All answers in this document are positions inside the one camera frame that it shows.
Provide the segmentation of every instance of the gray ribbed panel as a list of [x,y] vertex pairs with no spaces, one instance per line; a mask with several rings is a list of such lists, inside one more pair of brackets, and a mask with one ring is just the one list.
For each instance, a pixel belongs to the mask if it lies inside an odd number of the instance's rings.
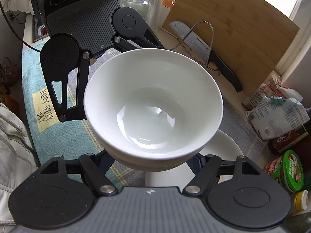
[[[181,195],[177,188],[125,187],[121,194],[103,197],[79,222],[49,233],[238,233],[217,221],[197,198]],[[18,226],[12,233],[39,233]],[[268,233],[284,233],[281,227]]]
[[119,7],[117,0],[81,0],[47,16],[51,33],[72,35],[80,48],[92,54],[112,46],[111,15]]

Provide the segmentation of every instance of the glass jar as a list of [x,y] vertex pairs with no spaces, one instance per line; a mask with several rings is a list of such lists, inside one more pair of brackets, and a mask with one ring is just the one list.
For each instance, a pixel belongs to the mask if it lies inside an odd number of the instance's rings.
[[149,9],[149,0],[125,0],[122,3],[122,7],[133,8],[137,10],[144,19],[146,19]]

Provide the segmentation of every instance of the bowl rim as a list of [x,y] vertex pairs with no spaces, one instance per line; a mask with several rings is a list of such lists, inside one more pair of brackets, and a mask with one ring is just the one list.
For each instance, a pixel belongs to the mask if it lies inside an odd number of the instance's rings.
[[[132,151],[129,151],[127,150],[125,147],[123,148],[120,148],[120,147],[117,147],[115,146],[113,143],[111,143],[109,141],[109,139],[107,139],[105,136],[103,136],[101,134],[101,132],[98,132],[98,130],[96,129],[96,127],[94,126],[92,120],[89,119],[89,115],[88,115],[88,112],[87,112],[87,103],[86,103],[86,95],[88,93],[88,87],[93,79],[93,77],[95,76],[95,74],[97,73],[97,71],[102,67],[104,66],[108,61],[111,62],[112,59],[115,59],[117,57],[119,57],[120,55],[126,55],[128,52],[140,52],[140,51],[144,51],[144,50],[156,50],[156,51],[159,51],[159,52],[170,52],[170,53],[173,53],[174,55],[178,55],[178,56],[183,56],[184,58],[188,59],[189,62],[193,63],[193,65],[196,65],[198,67],[198,69],[201,69],[202,72],[205,72],[207,76],[210,77],[210,79],[215,83],[215,85],[217,86],[217,92],[218,92],[218,95],[220,96],[220,101],[221,101],[221,115],[220,115],[220,120],[219,120],[219,123],[217,125],[217,127],[215,127],[215,130],[212,134],[212,136],[206,140],[206,142],[202,145],[200,145],[198,148],[195,148],[195,149],[192,149],[191,151],[186,151],[186,152],[183,152],[183,153],[179,153],[177,155],[172,155],[172,156],[168,156],[167,154],[163,155],[163,154],[156,154],[156,153],[153,153],[153,154],[146,154],[146,153],[143,153],[143,152],[140,152],[140,151],[137,151],[137,153],[133,153]],[[170,159],[177,159],[177,158],[181,158],[181,157],[184,157],[186,155],[189,155],[191,154],[192,152],[198,150],[199,148],[203,148],[211,139],[212,137],[216,134],[217,130],[219,129],[219,126],[221,124],[221,121],[222,121],[222,118],[223,118],[223,112],[224,112],[224,104],[223,104],[223,99],[222,99],[222,95],[221,95],[221,92],[220,92],[220,89],[216,83],[216,81],[214,80],[214,78],[210,75],[210,73],[205,69],[203,68],[200,64],[198,64],[196,61],[190,59],[189,57],[183,55],[183,54],[180,54],[178,52],[174,52],[174,51],[171,51],[171,50],[166,50],[166,49],[159,49],[159,48],[139,48],[139,49],[135,49],[135,50],[130,50],[130,51],[126,51],[126,52],[123,52],[123,53],[119,53],[117,54],[116,56],[110,58],[109,60],[106,60],[103,64],[101,64],[99,66],[99,68],[97,68],[97,70],[94,72],[94,74],[91,76],[91,78],[89,79],[88,83],[87,83],[87,86],[85,88],[85,91],[84,91],[84,97],[83,97],[83,105],[84,105],[84,111],[85,111],[85,116],[91,126],[91,128],[93,129],[94,132],[96,132],[96,134],[102,139],[104,140],[108,145],[110,145],[113,149],[121,152],[121,153],[124,153],[128,156],[132,156],[134,158],[139,158],[139,159],[146,159],[146,160],[170,160]]]

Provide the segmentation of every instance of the green plastic jar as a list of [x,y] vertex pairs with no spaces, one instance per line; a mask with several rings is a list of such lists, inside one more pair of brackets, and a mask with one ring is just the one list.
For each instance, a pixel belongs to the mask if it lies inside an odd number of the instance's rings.
[[290,193],[296,193],[304,186],[302,165],[293,150],[268,163],[264,171]]

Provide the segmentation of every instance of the yellow patch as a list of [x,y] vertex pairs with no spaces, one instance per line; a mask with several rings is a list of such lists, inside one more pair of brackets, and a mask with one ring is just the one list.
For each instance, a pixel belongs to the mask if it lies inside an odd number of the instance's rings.
[[34,103],[35,118],[39,132],[44,131],[55,123],[59,123],[55,109],[51,102],[48,89],[46,87],[36,93],[33,93],[32,100]]

